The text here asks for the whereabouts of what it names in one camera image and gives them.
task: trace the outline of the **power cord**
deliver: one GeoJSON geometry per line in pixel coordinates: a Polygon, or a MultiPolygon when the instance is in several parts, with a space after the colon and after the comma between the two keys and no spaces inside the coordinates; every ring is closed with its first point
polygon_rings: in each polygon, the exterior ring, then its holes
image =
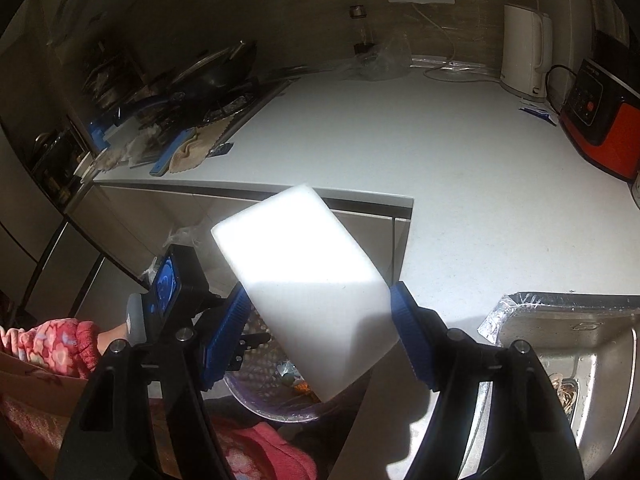
{"type": "Polygon", "coordinates": [[[430,23],[431,25],[433,25],[433,27],[437,28],[442,34],[444,34],[444,37],[447,38],[447,40],[449,40],[449,43],[451,44],[451,55],[449,57],[447,57],[447,60],[444,62],[444,64],[439,65],[439,66],[435,66],[435,67],[432,67],[432,68],[427,68],[423,72],[423,74],[426,76],[427,73],[429,73],[429,72],[432,72],[434,70],[440,70],[440,69],[442,69],[442,68],[444,68],[446,66],[449,66],[451,64],[451,62],[453,61],[453,58],[456,57],[456,44],[450,38],[449,34],[447,34],[447,31],[444,30],[436,22],[434,22],[429,16],[427,16],[425,13],[423,13],[420,9],[418,9],[416,4],[412,3],[411,6],[414,8],[415,12],[420,14],[427,21],[427,23],[430,23]]]}
{"type": "MultiPolygon", "coordinates": [[[[444,30],[440,25],[434,22],[429,16],[427,16],[420,9],[418,9],[415,3],[412,3],[411,6],[414,8],[415,12],[420,14],[427,21],[427,23],[437,28],[444,35],[444,37],[447,38],[447,40],[449,40],[449,43],[451,44],[451,55],[447,57],[447,59],[443,64],[425,69],[424,72],[422,72],[422,74],[425,77],[429,79],[433,79],[434,81],[443,81],[445,83],[477,83],[477,82],[499,83],[500,82],[499,79],[496,79],[495,77],[490,77],[490,76],[480,76],[478,78],[473,78],[473,79],[450,78],[446,76],[437,77],[436,76],[437,71],[442,70],[447,66],[450,66],[454,58],[456,57],[456,43],[451,39],[450,35],[447,34],[446,30],[444,30]]],[[[455,70],[455,68],[453,68],[452,70],[447,70],[446,72],[451,72],[455,74],[463,73],[463,71],[455,70]]]]}
{"type": "Polygon", "coordinates": [[[554,104],[551,102],[551,97],[549,95],[549,75],[553,72],[554,69],[556,68],[564,68],[565,70],[567,70],[568,72],[571,72],[571,74],[574,77],[578,77],[578,75],[571,70],[569,67],[567,67],[566,65],[552,65],[551,68],[549,69],[549,72],[546,73],[545,75],[545,92],[546,92],[546,100],[549,102],[549,106],[551,106],[551,109],[559,116],[560,112],[556,109],[556,107],[554,106],[554,104]]]}

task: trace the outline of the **kettle handle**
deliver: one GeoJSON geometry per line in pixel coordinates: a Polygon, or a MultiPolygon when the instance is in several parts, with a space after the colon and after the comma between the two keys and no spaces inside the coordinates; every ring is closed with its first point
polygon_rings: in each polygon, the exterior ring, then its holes
{"type": "Polygon", "coordinates": [[[540,24],[540,63],[534,68],[539,74],[545,74],[551,69],[554,49],[554,30],[551,18],[541,12],[535,13],[540,24]]]}

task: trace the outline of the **cabinet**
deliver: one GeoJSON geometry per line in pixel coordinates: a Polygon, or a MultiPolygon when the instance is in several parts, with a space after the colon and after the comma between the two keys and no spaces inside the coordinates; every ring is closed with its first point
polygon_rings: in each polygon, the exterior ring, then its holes
{"type": "Polygon", "coordinates": [[[142,274],[153,260],[151,251],[114,214],[101,187],[93,186],[69,216],[101,250],[133,275],[142,274]]]}
{"type": "Polygon", "coordinates": [[[76,317],[82,321],[93,321],[102,331],[110,330],[127,319],[129,296],[144,292],[146,290],[142,286],[103,258],[76,317]]]}
{"type": "Polygon", "coordinates": [[[390,285],[393,276],[393,219],[347,211],[334,211],[334,214],[390,285]]]}
{"type": "Polygon", "coordinates": [[[411,221],[405,218],[394,219],[394,279],[393,283],[400,279],[402,270],[402,262],[404,261],[404,252],[406,251],[406,243],[409,239],[409,227],[411,221]]]}
{"type": "Polygon", "coordinates": [[[27,299],[25,310],[42,323],[67,317],[100,253],[67,223],[27,299]]]}
{"type": "Polygon", "coordinates": [[[206,218],[192,194],[108,186],[100,190],[124,227],[154,256],[164,254],[169,234],[206,218]]]}
{"type": "MultiPolygon", "coordinates": [[[[164,254],[169,234],[193,227],[191,237],[182,243],[192,243],[193,239],[198,242],[198,256],[211,290],[226,295],[237,280],[209,232],[218,222],[255,203],[232,197],[95,186],[72,218],[136,275],[154,256],[164,254]]],[[[334,214],[391,284],[396,275],[394,263],[397,260],[401,264],[406,244],[402,235],[394,239],[394,219],[342,210],[334,210],[334,214]]]]}
{"type": "Polygon", "coordinates": [[[226,296],[234,288],[238,279],[208,231],[218,222],[241,212],[257,201],[206,195],[194,195],[194,198],[207,217],[201,230],[200,263],[212,292],[226,296]]]}
{"type": "Polygon", "coordinates": [[[39,260],[62,215],[24,169],[0,126],[0,224],[39,260]]]}
{"type": "Polygon", "coordinates": [[[0,290],[14,303],[20,304],[36,268],[36,261],[1,226],[0,254],[0,290]]]}

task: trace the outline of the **kitchen towel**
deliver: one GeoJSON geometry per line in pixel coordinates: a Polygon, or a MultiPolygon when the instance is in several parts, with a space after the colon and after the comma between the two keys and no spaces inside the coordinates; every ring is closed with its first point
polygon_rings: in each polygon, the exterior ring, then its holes
{"type": "Polygon", "coordinates": [[[220,119],[201,128],[196,128],[196,134],[175,150],[169,162],[169,173],[197,168],[207,158],[207,153],[225,133],[232,117],[220,119]]]}

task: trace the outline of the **pan handle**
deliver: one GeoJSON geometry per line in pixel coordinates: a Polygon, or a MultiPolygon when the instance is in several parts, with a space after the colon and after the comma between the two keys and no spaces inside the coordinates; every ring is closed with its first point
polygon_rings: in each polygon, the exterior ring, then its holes
{"type": "Polygon", "coordinates": [[[122,123],[139,114],[141,111],[154,106],[165,105],[172,101],[179,101],[180,94],[154,95],[145,97],[134,103],[127,103],[119,106],[113,115],[113,124],[120,126],[122,123]]]}

